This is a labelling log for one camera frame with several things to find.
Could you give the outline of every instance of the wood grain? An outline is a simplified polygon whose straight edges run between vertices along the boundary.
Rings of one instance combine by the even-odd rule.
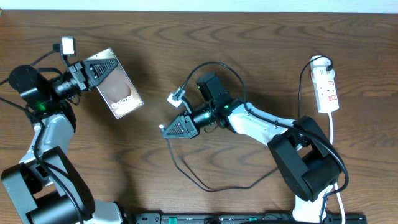
[[[312,55],[325,54],[335,63],[340,101],[333,114],[335,146],[350,174],[349,187],[342,193],[345,209],[364,213],[369,223],[396,223],[396,15],[6,11],[0,18],[0,79],[49,51],[63,35],[75,36],[76,60],[111,47],[145,103],[120,120],[95,91],[73,107],[77,131],[68,157],[95,198],[117,200],[132,211],[165,213],[293,209],[294,195],[278,172],[251,190],[201,191],[175,169],[158,125],[181,111],[169,105],[166,96],[192,68],[208,60],[236,69],[246,82],[249,101],[258,108],[296,118],[299,72]],[[39,64],[50,65],[64,69],[56,56]],[[210,70],[219,73],[234,96],[241,96],[237,79],[221,68],[203,68],[196,76]],[[328,118],[317,113],[309,73],[303,80],[302,113],[315,118],[328,134]],[[1,87],[0,95],[23,104],[8,85]],[[203,102],[194,80],[186,96],[194,105]],[[4,170],[25,154],[33,131],[20,111],[9,105],[1,108]],[[266,147],[223,129],[171,143],[175,153],[214,187],[249,185],[275,167]],[[2,223],[19,223],[2,185],[0,201]],[[334,197],[328,209],[339,212]]]

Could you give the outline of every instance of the logo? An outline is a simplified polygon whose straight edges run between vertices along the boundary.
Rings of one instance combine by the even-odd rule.
[[[117,103],[112,103],[111,106],[112,106],[112,108],[116,109],[133,99],[134,99],[134,97],[132,95],[129,95],[128,97],[119,100]]]

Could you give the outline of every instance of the wooden tabletop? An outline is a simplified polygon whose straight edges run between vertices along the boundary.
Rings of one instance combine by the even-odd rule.
[[[85,93],[80,105],[73,106],[77,131],[68,158],[96,199],[118,201],[131,211],[291,211],[294,194],[279,172],[251,190],[200,190],[174,167],[158,127],[183,110],[166,101],[168,94],[194,67],[209,60],[239,72],[248,100],[256,107],[295,119],[300,71],[311,56],[324,54],[333,59],[336,71],[340,109],[333,113],[335,147],[350,177],[342,193],[345,210],[367,215],[369,223],[397,222],[396,15],[4,11],[0,79],[51,50],[63,35],[76,39],[75,60],[111,47],[144,100],[142,108],[120,120],[97,91]],[[55,55],[38,66],[65,69]],[[195,75],[212,70],[233,96],[242,95],[238,79],[225,69],[209,66]],[[199,106],[204,100],[196,77],[185,96]],[[24,104],[8,84],[1,87],[0,96]],[[328,116],[317,112],[310,70],[303,78],[302,114],[313,117],[328,135]],[[34,132],[21,111],[5,104],[0,124],[0,170],[4,170],[19,162]],[[226,129],[171,144],[175,154],[212,187],[249,185],[275,167],[268,148]],[[2,185],[0,201],[1,223],[19,223]],[[336,197],[330,198],[327,209],[340,212]]]

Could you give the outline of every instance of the power outlet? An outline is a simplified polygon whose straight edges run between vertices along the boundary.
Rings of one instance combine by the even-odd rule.
[[[339,108],[335,85],[335,70],[327,71],[331,61],[325,57],[311,62],[311,79],[319,113],[331,113]]]

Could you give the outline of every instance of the white wall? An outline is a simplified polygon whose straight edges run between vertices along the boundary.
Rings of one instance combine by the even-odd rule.
[[[398,13],[398,0],[0,0],[2,9]]]

